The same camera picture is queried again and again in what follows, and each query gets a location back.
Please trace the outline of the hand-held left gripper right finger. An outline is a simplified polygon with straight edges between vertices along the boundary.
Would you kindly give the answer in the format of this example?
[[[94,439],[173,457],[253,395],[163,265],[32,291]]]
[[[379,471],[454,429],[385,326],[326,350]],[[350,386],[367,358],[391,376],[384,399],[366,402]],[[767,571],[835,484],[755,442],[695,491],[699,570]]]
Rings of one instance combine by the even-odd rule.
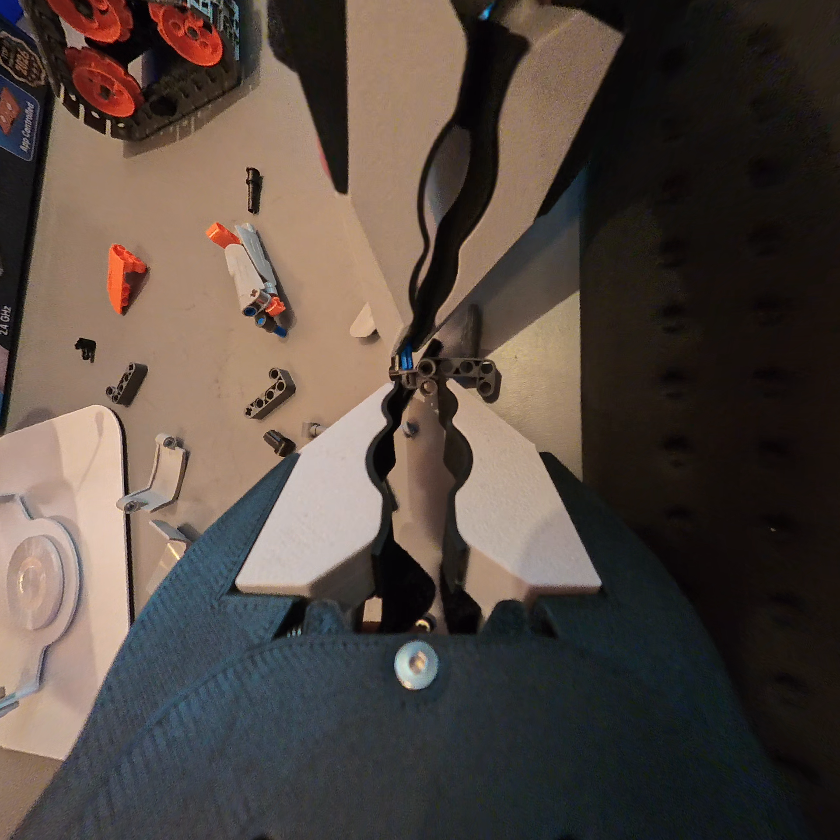
[[[466,592],[488,617],[501,601],[585,595],[602,581],[535,445],[473,392],[454,387],[455,431],[472,466],[455,493]]]

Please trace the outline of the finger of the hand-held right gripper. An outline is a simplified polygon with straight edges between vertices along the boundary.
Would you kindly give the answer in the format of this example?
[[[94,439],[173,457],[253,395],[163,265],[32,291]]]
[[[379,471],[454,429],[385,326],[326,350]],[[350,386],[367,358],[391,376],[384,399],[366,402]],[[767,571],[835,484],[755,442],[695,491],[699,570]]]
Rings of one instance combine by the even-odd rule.
[[[472,28],[456,109],[469,158],[427,265],[428,338],[535,221],[623,39],[603,20]]]
[[[402,342],[413,320],[422,175],[454,114],[465,62],[449,1],[349,2],[349,238],[383,344]]]

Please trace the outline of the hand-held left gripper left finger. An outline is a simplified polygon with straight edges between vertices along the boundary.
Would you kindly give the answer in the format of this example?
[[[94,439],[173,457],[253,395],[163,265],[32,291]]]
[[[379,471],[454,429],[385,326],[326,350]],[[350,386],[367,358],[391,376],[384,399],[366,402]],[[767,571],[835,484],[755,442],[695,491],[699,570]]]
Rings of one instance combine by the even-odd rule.
[[[292,457],[286,484],[235,580],[246,594],[331,600],[354,609],[407,582],[382,477],[394,463],[402,387],[382,387]]]

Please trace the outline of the dark grey bent beam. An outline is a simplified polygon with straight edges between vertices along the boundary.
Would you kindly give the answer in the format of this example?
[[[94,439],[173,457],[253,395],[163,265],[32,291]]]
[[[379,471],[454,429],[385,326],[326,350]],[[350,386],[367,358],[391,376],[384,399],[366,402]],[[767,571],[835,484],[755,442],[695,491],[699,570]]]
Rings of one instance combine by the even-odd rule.
[[[265,419],[296,393],[297,387],[288,371],[272,368],[269,370],[269,379],[266,390],[245,407],[246,418]]]

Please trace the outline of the black orange tracked robot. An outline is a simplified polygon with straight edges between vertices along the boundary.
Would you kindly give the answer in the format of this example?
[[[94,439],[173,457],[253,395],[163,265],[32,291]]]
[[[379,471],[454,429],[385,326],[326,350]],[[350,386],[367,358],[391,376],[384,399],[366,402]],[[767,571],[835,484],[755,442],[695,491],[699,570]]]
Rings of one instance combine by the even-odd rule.
[[[115,140],[147,140],[241,81],[238,2],[21,5],[56,99]]]

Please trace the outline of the white orange assembled part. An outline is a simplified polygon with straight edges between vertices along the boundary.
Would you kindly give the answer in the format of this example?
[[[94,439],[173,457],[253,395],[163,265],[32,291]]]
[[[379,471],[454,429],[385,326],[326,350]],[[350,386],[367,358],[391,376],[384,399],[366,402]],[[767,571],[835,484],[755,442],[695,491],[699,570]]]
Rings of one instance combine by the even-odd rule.
[[[285,338],[281,322],[286,304],[281,298],[277,274],[267,255],[259,232],[252,224],[236,225],[233,230],[213,223],[206,236],[224,251],[227,270],[234,282],[243,316],[268,333]]]

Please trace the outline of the dark grey short beam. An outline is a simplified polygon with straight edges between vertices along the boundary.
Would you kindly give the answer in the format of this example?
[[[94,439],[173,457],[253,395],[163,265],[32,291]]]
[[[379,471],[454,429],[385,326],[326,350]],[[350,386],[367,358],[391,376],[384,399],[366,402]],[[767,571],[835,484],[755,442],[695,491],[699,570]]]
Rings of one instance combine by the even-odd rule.
[[[116,385],[106,389],[106,396],[114,405],[129,406],[137,395],[148,373],[146,364],[133,362],[127,365]]]

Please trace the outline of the white book stand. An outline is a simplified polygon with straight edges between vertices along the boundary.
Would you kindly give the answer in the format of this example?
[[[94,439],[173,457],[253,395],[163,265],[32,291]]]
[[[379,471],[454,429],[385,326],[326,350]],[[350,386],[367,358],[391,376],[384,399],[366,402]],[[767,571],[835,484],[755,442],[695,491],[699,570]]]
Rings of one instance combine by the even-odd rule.
[[[123,433],[94,405],[1,440],[2,747],[64,760],[130,627]]]

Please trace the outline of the orange triangular panel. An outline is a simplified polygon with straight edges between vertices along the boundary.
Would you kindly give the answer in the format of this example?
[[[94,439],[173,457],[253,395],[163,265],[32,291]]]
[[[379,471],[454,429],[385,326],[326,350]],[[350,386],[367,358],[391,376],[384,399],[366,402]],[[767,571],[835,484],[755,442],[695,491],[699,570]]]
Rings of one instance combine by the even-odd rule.
[[[122,245],[108,250],[107,292],[112,309],[122,316],[130,305],[133,283],[148,273],[149,267]]]

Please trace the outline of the robot kit box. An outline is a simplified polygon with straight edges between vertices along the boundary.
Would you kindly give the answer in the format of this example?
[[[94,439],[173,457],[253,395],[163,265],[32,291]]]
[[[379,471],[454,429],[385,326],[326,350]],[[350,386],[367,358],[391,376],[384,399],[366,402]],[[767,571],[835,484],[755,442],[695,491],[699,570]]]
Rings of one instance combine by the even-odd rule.
[[[22,2],[1,2],[1,409],[7,422],[54,95],[25,30]]]

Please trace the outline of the light grey bracket piece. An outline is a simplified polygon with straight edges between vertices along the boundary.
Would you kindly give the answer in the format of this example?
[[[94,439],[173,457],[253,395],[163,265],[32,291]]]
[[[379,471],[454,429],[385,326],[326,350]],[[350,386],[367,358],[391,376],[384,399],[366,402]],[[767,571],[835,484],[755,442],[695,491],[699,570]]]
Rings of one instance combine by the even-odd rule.
[[[150,525],[165,540],[164,552],[161,556],[160,566],[164,573],[169,573],[176,563],[184,556],[192,546],[190,540],[181,530],[160,519],[151,519]]]
[[[158,434],[148,486],[120,498],[116,502],[117,508],[130,514],[141,510],[158,511],[173,504],[180,494],[187,459],[188,452],[174,435]]]

